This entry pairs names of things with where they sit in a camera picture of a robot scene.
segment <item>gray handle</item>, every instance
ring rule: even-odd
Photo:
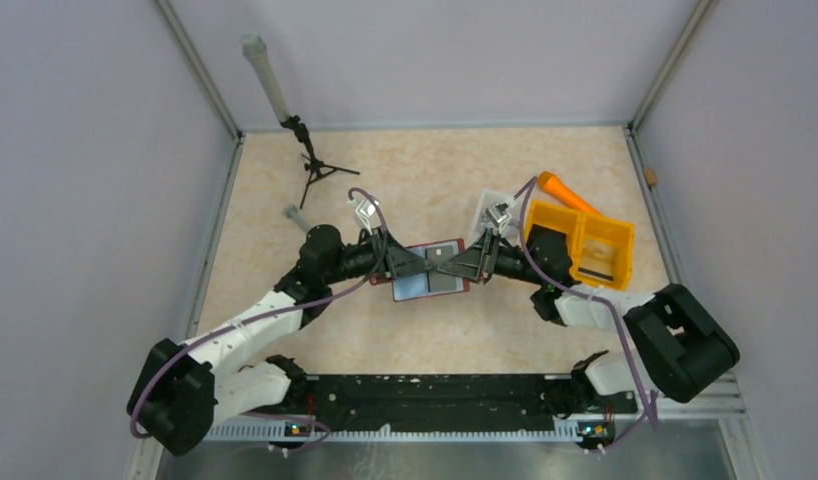
[[[253,71],[259,77],[259,83],[262,84],[262,90],[268,96],[268,101],[271,102],[271,108],[274,109],[274,115],[280,123],[291,118],[288,113],[288,106],[285,104],[285,97],[282,96],[282,90],[279,88],[279,82],[274,76],[274,71],[268,62],[268,48],[262,37],[255,33],[247,33],[241,37],[241,53],[244,55],[250,65],[253,66]]]

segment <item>gray wall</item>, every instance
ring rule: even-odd
[[[0,479],[125,474],[230,148],[149,1],[0,2]]]
[[[818,0],[721,2],[642,142],[777,478],[818,478]]]
[[[278,128],[258,32],[316,127],[629,120],[695,0],[174,0],[244,129]]]

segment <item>tripod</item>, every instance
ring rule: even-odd
[[[335,172],[346,172],[353,175],[359,175],[359,172],[356,170],[336,167],[335,165],[330,165],[318,160],[318,158],[315,156],[315,148],[312,146],[312,140],[309,138],[309,129],[306,128],[305,123],[300,121],[299,116],[294,115],[293,117],[289,117],[288,120],[280,122],[280,126],[294,132],[294,136],[297,137],[297,141],[306,147],[306,153],[308,153],[308,155],[300,154],[300,156],[303,157],[304,161],[306,162],[306,164],[303,165],[303,168],[309,172],[309,179],[306,180],[306,188],[303,190],[303,199],[300,200],[300,210],[303,210],[303,204],[306,203],[306,195],[309,193],[309,187],[313,183],[323,180]]]

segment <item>table top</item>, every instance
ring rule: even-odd
[[[314,184],[301,212],[312,225],[338,227],[345,243],[358,235],[350,187],[375,195],[394,237],[414,245],[467,237],[484,188],[514,193],[549,170],[604,215],[636,226],[628,291],[668,281],[621,127],[336,131],[312,140],[321,160],[362,172]],[[247,135],[200,333],[254,304],[297,260],[304,233],[282,210],[303,193],[301,152],[287,132]],[[533,199],[558,203],[539,191]],[[468,293],[395,303],[390,286],[365,285],[253,361],[279,353],[324,374],[562,373],[594,352],[620,351],[614,334],[542,321],[529,299],[535,289],[496,277]]]

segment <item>floor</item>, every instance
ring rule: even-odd
[[[315,184],[302,211],[312,224],[338,227],[346,243],[358,234],[347,203],[352,186],[380,200],[392,234],[408,246],[467,237],[484,188],[514,193],[549,170],[604,215],[635,224],[627,290],[667,283],[621,127],[315,132],[312,139],[322,160],[362,172]],[[297,260],[304,234],[281,212],[303,193],[302,151],[289,133],[247,135],[199,332],[255,303]],[[541,192],[534,198],[555,202]],[[309,373],[550,373],[620,350],[612,334],[543,322],[529,300],[534,290],[494,278],[468,293],[395,303],[389,286],[364,286],[254,361],[281,353]]]

